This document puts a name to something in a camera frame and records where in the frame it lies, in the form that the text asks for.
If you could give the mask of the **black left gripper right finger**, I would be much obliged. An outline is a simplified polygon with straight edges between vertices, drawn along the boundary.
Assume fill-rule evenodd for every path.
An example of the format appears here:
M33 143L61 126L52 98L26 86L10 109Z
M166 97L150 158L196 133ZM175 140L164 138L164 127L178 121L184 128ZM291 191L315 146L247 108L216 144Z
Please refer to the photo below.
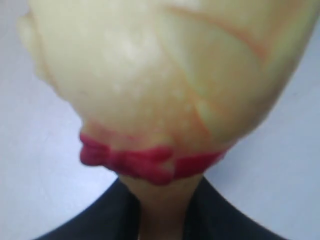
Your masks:
M290 235L277 234L249 217L228 202L201 174L186 179L192 189L184 219L186 240L313 240L315 206L309 202L280 196L262 196L257 203L250 203L264 213L274 226L285 227Z

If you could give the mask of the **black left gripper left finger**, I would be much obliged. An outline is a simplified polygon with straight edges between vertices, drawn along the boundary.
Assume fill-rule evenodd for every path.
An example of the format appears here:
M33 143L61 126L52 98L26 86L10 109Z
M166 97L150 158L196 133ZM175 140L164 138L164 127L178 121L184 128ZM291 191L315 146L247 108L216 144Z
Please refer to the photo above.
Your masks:
M88 208L38 239L137 240L139 224L138 200L116 179Z

